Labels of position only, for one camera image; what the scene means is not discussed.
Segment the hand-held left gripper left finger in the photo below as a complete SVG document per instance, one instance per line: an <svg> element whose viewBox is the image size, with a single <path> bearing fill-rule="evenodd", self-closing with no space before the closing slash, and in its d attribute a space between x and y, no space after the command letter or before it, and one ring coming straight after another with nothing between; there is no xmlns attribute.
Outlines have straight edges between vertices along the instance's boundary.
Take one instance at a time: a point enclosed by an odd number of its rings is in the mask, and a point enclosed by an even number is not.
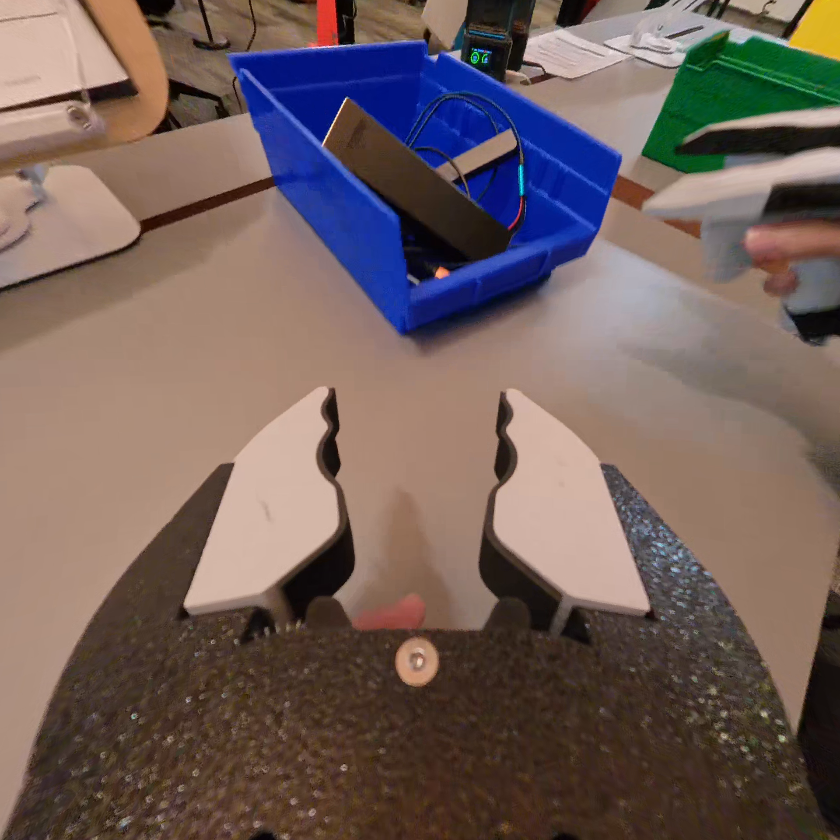
<svg viewBox="0 0 840 840"><path fill-rule="evenodd" d="M256 608L301 620L354 571L335 390L321 385L260 430L234 459L187 590L190 616Z"/></svg>

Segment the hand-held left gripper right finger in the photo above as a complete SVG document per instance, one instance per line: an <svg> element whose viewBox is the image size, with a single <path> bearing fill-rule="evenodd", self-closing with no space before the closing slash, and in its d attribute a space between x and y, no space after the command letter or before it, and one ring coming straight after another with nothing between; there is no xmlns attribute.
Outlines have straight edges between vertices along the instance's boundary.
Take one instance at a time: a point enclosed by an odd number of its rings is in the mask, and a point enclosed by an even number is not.
<svg viewBox="0 0 840 840"><path fill-rule="evenodd" d="M496 434L479 547L486 588L542 634L583 634L589 612L652 622L599 458L516 388L500 393Z"/></svg>

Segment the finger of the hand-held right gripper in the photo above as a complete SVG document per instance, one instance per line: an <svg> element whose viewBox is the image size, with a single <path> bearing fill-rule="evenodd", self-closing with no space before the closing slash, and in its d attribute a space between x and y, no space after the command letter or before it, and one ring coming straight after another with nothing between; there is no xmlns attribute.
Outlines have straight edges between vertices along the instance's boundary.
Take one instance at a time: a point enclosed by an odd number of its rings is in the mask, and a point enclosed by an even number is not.
<svg viewBox="0 0 840 840"><path fill-rule="evenodd" d="M668 220L754 222L830 216L839 207L839 149L817 149L684 175L650 197L646 215Z"/></svg>
<svg viewBox="0 0 840 840"><path fill-rule="evenodd" d="M717 122L687 135L678 154L790 155L839 146L839 108L800 109Z"/></svg>

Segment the grey slim USB hub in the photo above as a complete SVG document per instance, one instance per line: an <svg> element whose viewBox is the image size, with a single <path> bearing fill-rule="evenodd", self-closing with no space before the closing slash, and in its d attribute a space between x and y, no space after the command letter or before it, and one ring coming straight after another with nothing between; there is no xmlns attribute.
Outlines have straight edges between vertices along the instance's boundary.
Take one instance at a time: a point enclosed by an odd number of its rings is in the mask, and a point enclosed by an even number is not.
<svg viewBox="0 0 840 840"><path fill-rule="evenodd" d="M504 162L518 151L518 142L511 129L499 132L474 148L447 158L436 173L447 182L464 181Z"/></svg>

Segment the black USB hub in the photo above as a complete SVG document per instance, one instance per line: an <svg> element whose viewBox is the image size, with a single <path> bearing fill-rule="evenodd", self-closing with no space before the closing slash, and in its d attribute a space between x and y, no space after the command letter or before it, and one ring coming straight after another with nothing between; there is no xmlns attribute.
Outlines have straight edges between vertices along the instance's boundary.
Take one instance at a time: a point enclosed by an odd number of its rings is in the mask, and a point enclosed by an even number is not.
<svg viewBox="0 0 840 840"><path fill-rule="evenodd" d="M350 98L322 146L446 256L479 261L505 252L511 231Z"/></svg>

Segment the blue plastic bin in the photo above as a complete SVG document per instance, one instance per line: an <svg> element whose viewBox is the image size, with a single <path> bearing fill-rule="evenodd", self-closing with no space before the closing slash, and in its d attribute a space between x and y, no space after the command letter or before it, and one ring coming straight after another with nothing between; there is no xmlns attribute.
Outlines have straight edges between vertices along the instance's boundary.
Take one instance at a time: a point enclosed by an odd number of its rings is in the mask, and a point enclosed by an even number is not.
<svg viewBox="0 0 840 840"><path fill-rule="evenodd" d="M422 40L228 59L277 187L399 333L545 280L602 226L622 156ZM349 172L322 146L345 98L435 170L512 130L512 157L453 183L511 231L508 249L446 256Z"/></svg>

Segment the grey desk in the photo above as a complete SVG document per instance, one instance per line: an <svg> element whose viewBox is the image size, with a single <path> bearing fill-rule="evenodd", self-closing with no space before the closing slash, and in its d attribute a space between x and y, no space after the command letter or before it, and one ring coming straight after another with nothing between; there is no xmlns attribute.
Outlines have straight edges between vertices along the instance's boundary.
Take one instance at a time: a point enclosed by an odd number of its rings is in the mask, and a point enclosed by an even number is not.
<svg viewBox="0 0 840 840"><path fill-rule="evenodd" d="M501 390L617 466L715 577L801 715L838 543L838 357L752 273L609 202L519 297L397 333L269 179L248 117L70 160L143 222L122 253L2 293L2 828L49 697L115 581L268 422L336 390L351 615L408 593L477 627Z"/></svg>

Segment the person's right hand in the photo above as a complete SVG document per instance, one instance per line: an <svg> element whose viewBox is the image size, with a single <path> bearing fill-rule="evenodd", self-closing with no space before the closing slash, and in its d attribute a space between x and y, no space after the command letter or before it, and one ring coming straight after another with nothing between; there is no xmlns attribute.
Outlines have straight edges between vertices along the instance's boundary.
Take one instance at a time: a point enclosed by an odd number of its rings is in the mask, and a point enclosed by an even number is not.
<svg viewBox="0 0 840 840"><path fill-rule="evenodd" d="M799 286L793 264L815 259L839 259L839 223L814 219L751 227L742 240L753 267L767 275L763 290L784 298Z"/></svg>

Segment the person's left hand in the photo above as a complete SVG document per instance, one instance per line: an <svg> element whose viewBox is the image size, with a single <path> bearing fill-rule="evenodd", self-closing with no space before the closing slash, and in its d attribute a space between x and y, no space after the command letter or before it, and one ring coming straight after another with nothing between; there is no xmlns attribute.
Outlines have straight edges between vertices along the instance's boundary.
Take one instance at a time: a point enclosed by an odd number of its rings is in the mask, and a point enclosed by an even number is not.
<svg viewBox="0 0 840 840"><path fill-rule="evenodd" d="M414 630L424 624L426 604L417 594L409 594L390 604L365 611L352 620L355 630Z"/></svg>

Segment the green plastic bin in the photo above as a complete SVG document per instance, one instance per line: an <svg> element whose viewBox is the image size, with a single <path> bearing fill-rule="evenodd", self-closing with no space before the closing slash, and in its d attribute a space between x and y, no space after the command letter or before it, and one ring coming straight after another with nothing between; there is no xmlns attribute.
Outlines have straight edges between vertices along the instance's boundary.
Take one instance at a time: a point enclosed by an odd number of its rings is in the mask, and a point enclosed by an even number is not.
<svg viewBox="0 0 840 840"><path fill-rule="evenodd" d="M677 71L642 156L678 172L714 172L720 154L679 154L681 141L713 123L839 103L839 62L730 30L694 45Z"/></svg>

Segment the yellow bin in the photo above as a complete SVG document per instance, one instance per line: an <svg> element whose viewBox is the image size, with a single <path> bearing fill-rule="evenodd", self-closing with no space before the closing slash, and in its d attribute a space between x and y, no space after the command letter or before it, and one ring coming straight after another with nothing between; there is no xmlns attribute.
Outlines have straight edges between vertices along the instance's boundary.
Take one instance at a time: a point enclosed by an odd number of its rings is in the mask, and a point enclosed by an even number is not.
<svg viewBox="0 0 840 840"><path fill-rule="evenodd" d="M839 60L839 1L808 2L789 44L818 56Z"/></svg>

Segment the white paper sheets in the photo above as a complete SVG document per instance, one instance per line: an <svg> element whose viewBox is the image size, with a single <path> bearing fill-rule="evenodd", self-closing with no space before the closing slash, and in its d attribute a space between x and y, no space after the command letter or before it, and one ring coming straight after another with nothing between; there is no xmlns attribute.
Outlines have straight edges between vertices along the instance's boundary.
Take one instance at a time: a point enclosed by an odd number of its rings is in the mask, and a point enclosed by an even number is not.
<svg viewBox="0 0 840 840"><path fill-rule="evenodd" d="M524 51L525 60L540 65L553 77L566 80L589 76L628 58L621 51L597 45L561 28L529 37Z"/></svg>

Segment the black power bank with display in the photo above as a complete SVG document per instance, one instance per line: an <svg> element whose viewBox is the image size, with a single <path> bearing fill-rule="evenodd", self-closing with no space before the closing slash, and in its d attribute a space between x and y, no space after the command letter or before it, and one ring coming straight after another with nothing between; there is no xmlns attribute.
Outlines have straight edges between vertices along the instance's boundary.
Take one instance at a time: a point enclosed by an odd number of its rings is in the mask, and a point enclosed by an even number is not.
<svg viewBox="0 0 840 840"><path fill-rule="evenodd" d="M506 79L511 53L511 32L488 24L466 24L461 40L462 62L499 82Z"/></svg>

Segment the wooden document stand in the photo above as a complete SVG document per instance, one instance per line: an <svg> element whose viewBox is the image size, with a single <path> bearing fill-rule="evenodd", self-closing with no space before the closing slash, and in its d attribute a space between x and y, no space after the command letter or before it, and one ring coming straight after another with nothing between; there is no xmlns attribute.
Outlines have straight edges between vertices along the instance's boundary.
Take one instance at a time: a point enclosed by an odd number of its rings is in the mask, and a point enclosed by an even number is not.
<svg viewBox="0 0 840 840"><path fill-rule="evenodd" d="M1 288L110 256L133 245L140 223L74 154L144 139L162 121L169 84L137 2L81 2L137 93L1 109Z"/></svg>

